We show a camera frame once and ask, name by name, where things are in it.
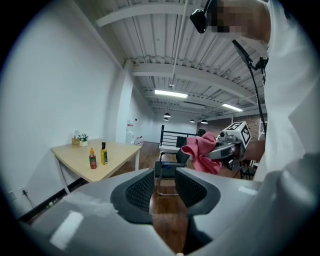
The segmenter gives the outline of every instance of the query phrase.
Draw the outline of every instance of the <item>chair leg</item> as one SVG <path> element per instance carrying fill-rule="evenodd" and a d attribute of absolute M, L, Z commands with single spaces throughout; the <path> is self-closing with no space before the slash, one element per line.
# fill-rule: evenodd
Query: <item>chair leg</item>
<path fill-rule="evenodd" d="M 161 193 L 161 192 L 159 191 L 159 189 L 160 189 L 160 184 L 161 184 L 161 179 L 162 179 L 162 170 L 163 170 L 163 169 L 161 169 L 159 178 L 158 178 L 158 180 L 157 180 L 157 182 L 156 182 L 156 188 L 155 188 L 155 189 L 156 189 L 157 194 L 158 194 L 159 196 L 161 196 L 161 197 L 174 197 L 174 196 L 179 196 L 178 194 L 163 194 L 163 193 Z"/>

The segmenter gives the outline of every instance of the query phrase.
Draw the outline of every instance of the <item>wooden table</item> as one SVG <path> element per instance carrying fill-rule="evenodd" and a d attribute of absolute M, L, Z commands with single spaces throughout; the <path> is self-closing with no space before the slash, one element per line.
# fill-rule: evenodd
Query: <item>wooden table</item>
<path fill-rule="evenodd" d="M 102 142 L 108 155 L 108 163 L 101 164 L 100 151 Z M 93 148 L 96 156 L 97 168 L 91 169 L 89 162 L 90 148 Z M 114 174 L 121 166 L 135 155 L 135 170 L 139 170 L 139 157 L 141 146 L 121 144 L 117 142 L 107 142 L 102 139 L 93 139 L 88 142 L 88 146 L 63 145 L 52 147 L 51 151 L 55 156 L 58 173 L 65 191 L 70 194 L 67 183 L 62 173 L 61 163 L 67 166 L 72 172 L 88 182 L 97 182 L 106 179 Z"/>

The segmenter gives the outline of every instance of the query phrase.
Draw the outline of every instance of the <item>olive oil bottle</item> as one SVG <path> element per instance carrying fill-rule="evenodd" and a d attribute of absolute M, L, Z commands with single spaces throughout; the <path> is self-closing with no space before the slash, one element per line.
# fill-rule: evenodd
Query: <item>olive oil bottle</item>
<path fill-rule="evenodd" d="M 102 142 L 102 149 L 101 149 L 101 164 L 105 165 L 108 163 L 108 154 L 106 149 L 106 143 Z"/>

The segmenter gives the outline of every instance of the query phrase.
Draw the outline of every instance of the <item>small box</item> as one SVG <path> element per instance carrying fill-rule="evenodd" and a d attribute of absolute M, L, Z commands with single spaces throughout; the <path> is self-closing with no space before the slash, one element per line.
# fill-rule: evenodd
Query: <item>small box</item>
<path fill-rule="evenodd" d="M 71 143 L 72 143 L 72 145 L 79 145 L 79 144 L 80 144 L 80 139 L 78 139 L 78 138 L 72 138 L 72 139 L 71 139 Z"/>

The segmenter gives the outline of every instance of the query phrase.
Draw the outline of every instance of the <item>brick wall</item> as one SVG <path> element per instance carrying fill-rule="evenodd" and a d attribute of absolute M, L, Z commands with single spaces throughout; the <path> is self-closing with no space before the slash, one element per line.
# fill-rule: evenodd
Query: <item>brick wall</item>
<path fill-rule="evenodd" d="M 267 114 L 264 114 L 264 120 L 267 120 Z M 244 115 L 240 117 L 234 117 L 233 122 L 246 122 L 250 134 L 252 136 L 252 140 L 257 140 L 259 136 L 259 118 L 260 115 Z M 217 136 L 220 134 L 220 132 L 231 125 L 231 118 L 225 118 L 225 119 L 218 119 L 218 120 L 212 120 L 208 121 L 208 124 L 198 123 L 197 131 L 199 129 L 204 129 L 206 132 L 212 132 L 214 136 Z"/>

